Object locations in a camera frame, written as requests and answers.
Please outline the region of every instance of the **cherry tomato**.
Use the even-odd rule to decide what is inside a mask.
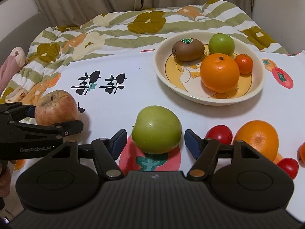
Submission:
[[[295,179],[296,175],[299,171],[299,164],[293,158],[283,158],[280,162],[277,163],[279,167],[281,167],[288,175],[293,179]]]
[[[206,138],[218,140],[221,144],[229,145],[232,142],[232,131],[225,125],[212,127],[207,133]]]

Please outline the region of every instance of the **robotic arm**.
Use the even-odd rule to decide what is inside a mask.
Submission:
[[[127,142],[124,129],[91,144],[63,143],[63,137],[82,131],[82,122],[50,127],[18,122],[33,117],[34,109],[0,105],[2,164],[43,157],[16,182],[25,210],[8,225],[0,221],[0,228],[303,228],[285,210],[294,191],[289,175],[243,141],[223,145],[188,129],[184,140],[196,161],[186,176],[181,171],[124,176],[115,162]],[[80,158],[92,158],[97,174]],[[220,158],[231,164],[215,172]]]

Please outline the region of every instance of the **green striped blanket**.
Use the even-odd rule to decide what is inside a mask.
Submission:
[[[23,88],[26,96],[22,102],[35,105],[71,62],[155,49],[164,39],[189,30],[225,33],[256,51],[287,54],[239,7],[223,0],[211,0],[203,6],[102,14],[79,27],[53,27],[41,32],[30,46],[28,64],[14,75],[1,100]]]

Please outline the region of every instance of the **red apple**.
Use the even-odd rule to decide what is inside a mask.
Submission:
[[[68,92],[55,90],[42,97],[35,108],[37,125],[50,126],[55,123],[79,120],[76,101]]]

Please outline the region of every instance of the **pink pillow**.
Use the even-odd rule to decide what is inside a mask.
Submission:
[[[25,65],[26,57],[21,47],[16,47],[0,66],[0,93],[7,87],[12,77]]]

